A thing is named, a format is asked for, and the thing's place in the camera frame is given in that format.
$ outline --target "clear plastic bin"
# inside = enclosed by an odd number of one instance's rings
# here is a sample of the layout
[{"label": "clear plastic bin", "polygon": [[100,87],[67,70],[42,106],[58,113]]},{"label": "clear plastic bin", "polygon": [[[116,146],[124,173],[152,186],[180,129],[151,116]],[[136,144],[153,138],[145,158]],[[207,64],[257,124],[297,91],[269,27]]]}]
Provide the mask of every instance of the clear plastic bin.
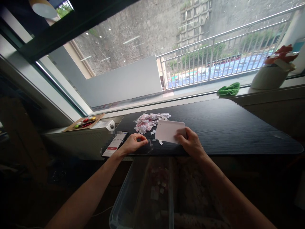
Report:
[{"label": "clear plastic bin", "polygon": [[111,211],[110,228],[174,228],[175,169],[170,157],[135,158]]}]

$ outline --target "black desk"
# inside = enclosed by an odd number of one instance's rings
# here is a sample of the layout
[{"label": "black desk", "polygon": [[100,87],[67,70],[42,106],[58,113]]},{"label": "black desk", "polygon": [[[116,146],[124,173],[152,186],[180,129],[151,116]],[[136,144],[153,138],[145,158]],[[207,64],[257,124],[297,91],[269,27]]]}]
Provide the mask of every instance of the black desk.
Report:
[{"label": "black desk", "polygon": [[[116,131],[135,133],[135,123],[144,112],[127,114]],[[265,123],[243,107],[228,99],[216,99],[174,107],[147,110],[147,113],[169,113],[169,121],[184,122],[199,136],[209,155],[298,154],[303,147],[296,140]],[[149,144],[130,156],[185,156],[181,145],[152,141],[155,134],[144,135]]]}]

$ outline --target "lamp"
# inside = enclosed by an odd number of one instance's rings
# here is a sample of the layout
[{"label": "lamp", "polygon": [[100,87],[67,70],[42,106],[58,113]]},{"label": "lamp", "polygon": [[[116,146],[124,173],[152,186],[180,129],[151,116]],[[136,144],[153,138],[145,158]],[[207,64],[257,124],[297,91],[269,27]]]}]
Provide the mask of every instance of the lamp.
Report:
[{"label": "lamp", "polygon": [[39,16],[50,19],[57,16],[56,10],[47,0],[29,0],[29,3]]}]

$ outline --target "metal railing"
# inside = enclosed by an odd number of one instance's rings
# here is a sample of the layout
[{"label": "metal railing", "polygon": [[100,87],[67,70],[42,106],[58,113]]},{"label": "metal railing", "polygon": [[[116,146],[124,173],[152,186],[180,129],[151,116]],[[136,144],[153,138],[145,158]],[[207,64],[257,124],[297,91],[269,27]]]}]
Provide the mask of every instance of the metal railing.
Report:
[{"label": "metal railing", "polygon": [[157,56],[166,90],[248,72],[282,41],[299,5]]}]

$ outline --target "shredded paper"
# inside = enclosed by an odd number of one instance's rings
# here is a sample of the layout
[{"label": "shredded paper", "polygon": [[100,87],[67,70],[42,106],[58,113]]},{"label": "shredded paper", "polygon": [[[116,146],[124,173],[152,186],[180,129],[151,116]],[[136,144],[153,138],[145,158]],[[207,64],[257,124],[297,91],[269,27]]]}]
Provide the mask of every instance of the shredded paper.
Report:
[{"label": "shredded paper", "polygon": [[136,127],[134,129],[140,134],[146,134],[146,132],[150,131],[154,126],[158,124],[159,120],[167,120],[169,117],[171,117],[171,115],[168,113],[147,114],[145,112],[140,117],[138,117],[137,120],[134,121],[136,123]]}]

